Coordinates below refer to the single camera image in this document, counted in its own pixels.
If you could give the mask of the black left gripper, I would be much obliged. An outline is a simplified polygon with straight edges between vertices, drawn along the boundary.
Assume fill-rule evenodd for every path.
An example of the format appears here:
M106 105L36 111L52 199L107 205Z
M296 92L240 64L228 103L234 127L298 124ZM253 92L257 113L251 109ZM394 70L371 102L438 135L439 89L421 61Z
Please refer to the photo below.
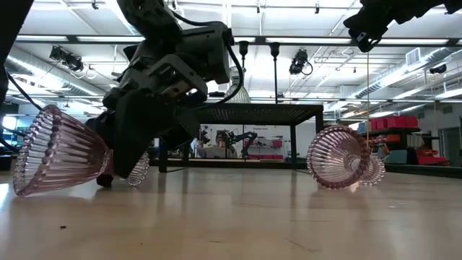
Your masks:
M163 53L148 46L129 46L130 64L118 86L106 93L107 110L96 118L96 133L113 151L113 172L97 177L111 187L118 176L127 178L149 143L160 135L169 150L190 143L200 123L192 110L207 99L206 64L185 53Z

